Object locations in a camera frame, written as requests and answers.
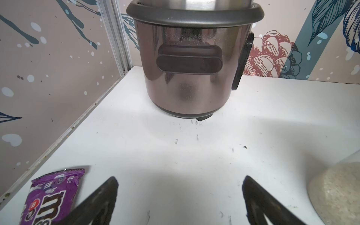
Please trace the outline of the clear jar with rice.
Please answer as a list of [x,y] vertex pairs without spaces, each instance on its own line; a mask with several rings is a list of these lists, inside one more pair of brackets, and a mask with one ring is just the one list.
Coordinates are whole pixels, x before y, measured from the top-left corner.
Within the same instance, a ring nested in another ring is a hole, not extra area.
[[311,180],[310,201],[326,225],[360,223],[360,152],[357,151]]

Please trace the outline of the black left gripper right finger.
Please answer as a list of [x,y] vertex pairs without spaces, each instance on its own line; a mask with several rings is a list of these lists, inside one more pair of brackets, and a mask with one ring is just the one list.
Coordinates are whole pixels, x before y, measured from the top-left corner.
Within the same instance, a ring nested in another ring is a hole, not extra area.
[[305,225],[248,175],[243,181],[242,191],[251,225],[267,225],[266,219],[274,225]]

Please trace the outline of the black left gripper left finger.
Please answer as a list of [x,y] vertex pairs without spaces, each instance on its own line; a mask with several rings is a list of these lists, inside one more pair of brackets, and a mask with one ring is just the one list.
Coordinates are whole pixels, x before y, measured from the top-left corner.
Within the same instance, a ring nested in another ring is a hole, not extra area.
[[119,184],[110,177],[58,225],[108,225],[115,208]]

